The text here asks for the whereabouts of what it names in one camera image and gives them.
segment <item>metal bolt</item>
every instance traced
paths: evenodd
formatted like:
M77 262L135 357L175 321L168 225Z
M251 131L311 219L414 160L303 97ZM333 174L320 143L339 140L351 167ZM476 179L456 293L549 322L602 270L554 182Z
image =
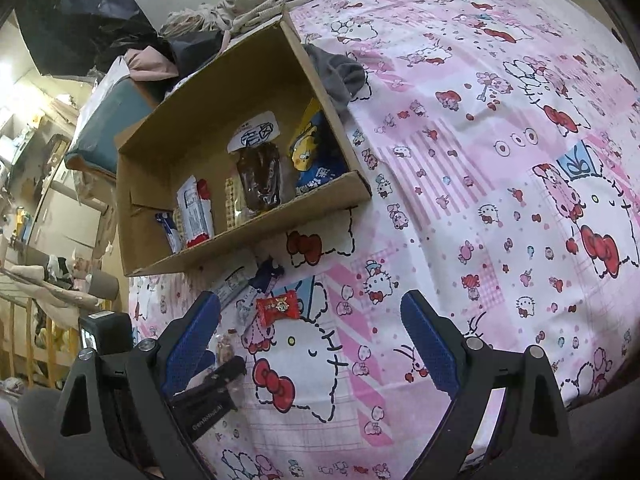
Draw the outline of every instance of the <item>metal bolt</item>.
M138 343L138 348L143 352L149 352L156 347L156 340L152 338L143 339Z
M545 351L539 346L533 345L531 348L529 348L529 352L536 359L542 359L545 356Z
M78 357L81 361L88 361L94 356L95 350L93 348L83 348L78 352Z
M472 350L479 350L484 346L484 343L480 338L470 337L466 340L466 345Z

